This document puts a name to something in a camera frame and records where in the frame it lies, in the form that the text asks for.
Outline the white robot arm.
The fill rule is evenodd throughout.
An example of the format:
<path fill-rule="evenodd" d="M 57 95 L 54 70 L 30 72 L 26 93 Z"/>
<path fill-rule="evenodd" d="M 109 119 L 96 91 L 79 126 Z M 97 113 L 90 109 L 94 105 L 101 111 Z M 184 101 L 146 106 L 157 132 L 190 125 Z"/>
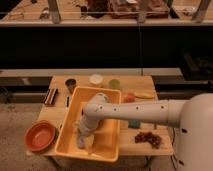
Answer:
<path fill-rule="evenodd" d="M 77 145 L 86 147 L 85 139 L 103 119 L 139 120 L 168 125 L 180 130 L 177 171 L 213 171 L 213 93 L 189 100 L 154 100 L 112 104 L 104 93 L 95 94 L 83 107 L 77 122 Z"/>

